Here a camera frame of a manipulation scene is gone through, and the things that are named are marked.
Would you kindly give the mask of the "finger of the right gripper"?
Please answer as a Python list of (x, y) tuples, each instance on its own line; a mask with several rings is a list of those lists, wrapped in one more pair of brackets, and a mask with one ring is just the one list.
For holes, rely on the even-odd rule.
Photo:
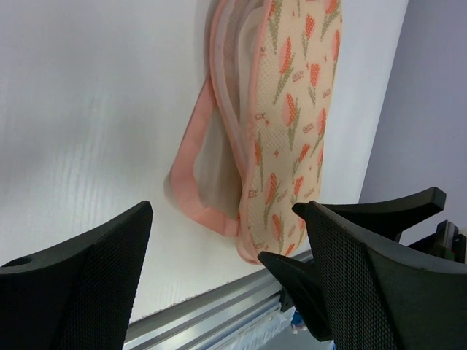
[(301, 262), (271, 252), (261, 252), (258, 259), (285, 289), (310, 333), (318, 341), (330, 341), (333, 335), (314, 259)]

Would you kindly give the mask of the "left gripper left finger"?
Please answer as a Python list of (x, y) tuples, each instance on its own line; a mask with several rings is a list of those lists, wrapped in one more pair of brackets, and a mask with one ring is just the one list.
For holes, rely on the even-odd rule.
[(114, 219), (1, 267), (2, 349), (121, 349), (153, 209)]

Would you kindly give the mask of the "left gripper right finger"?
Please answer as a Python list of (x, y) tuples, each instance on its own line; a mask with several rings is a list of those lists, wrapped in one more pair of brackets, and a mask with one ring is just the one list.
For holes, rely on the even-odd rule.
[(464, 349), (466, 266), (418, 252), (315, 202), (307, 225), (338, 349)]

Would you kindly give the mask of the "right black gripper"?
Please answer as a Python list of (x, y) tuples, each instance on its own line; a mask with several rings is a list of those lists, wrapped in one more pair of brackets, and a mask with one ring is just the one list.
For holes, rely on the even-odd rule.
[[(446, 199), (443, 190), (430, 187), (391, 201), (326, 204), (325, 207), (362, 228), (398, 241), (402, 232), (443, 211)], [(409, 248), (466, 264), (466, 228), (444, 220), (437, 225), (435, 233), (410, 244)]]

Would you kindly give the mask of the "floral mesh laundry bag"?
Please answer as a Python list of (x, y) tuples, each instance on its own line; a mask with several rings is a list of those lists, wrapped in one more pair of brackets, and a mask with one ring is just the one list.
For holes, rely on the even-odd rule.
[(220, 1), (212, 17), (169, 184), (180, 211), (234, 238), (248, 263), (304, 240), (292, 207), (320, 194), (342, 26), (340, 1)]

